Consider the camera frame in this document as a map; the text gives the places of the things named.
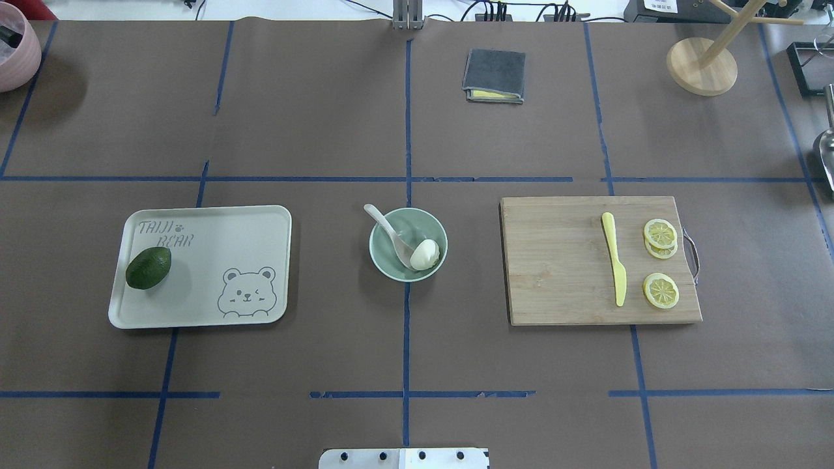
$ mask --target ceramic spoon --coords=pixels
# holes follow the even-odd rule
[[[391,238],[391,242],[394,243],[394,252],[397,253],[397,259],[399,262],[402,262],[406,269],[408,270],[416,270],[414,267],[411,266],[411,255],[414,253],[414,248],[407,245],[405,241],[402,240],[397,235],[397,232],[394,231],[394,227],[391,226],[391,223],[385,219],[382,212],[380,212],[373,204],[365,204],[364,209],[368,214],[376,220],[379,226],[385,230],[385,233],[388,233],[388,237]]]

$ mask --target green bowl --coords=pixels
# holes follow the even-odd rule
[[[370,232],[368,249],[370,250],[370,258],[374,261],[376,268],[390,279],[400,282],[420,281],[437,272],[446,259],[446,251],[449,247],[443,225],[429,212],[412,207],[393,210],[385,214],[385,218],[394,227],[397,235],[413,248],[416,248],[423,240],[434,240],[440,247],[440,257],[437,259],[437,264],[431,269],[419,272],[408,270],[397,259],[391,238],[388,237],[382,227],[374,224],[374,229]]]

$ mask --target lemon slice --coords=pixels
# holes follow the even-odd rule
[[[650,245],[649,240],[643,240],[643,244],[646,245],[646,250],[649,251],[649,254],[655,256],[657,259],[669,259],[677,252],[677,243],[670,250],[659,250],[655,246]]]
[[[677,231],[664,219],[650,219],[643,227],[643,237],[659,250],[670,250],[677,245]]]
[[[677,305],[680,297],[675,281],[669,278],[669,275],[660,272],[646,276],[643,280],[643,293],[646,294],[646,299],[652,306],[662,310],[668,310]]]

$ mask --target table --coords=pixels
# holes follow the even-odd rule
[[[0,95],[4,467],[316,467],[326,448],[478,446],[492,467],[828,467],[827,128],[752,26],[736,86],[679,88],[668,48],[720,26],[38,23]],[[467,103],[470,48],[527,53],[523,105]],[[513,327],[499,200],[673,195],[704,322]],[[440,272],[371,263],[368,202],[436,215]],[[271,325],[118,330],[124,220],[281,204]]]

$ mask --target wooden cutting board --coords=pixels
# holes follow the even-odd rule
[[[614,275],[600,217],[614,215],[617,248],[628,282],[614,298]],[[661,260],[646,251],[643,226],[670,221],[678,251]],[[702,321],[684,254],[674,197],[510,197],[501,200],[501,229],[512,325],[680,324]],[[680,291],[669,310],[643,294],[648,274],[669,275]]]

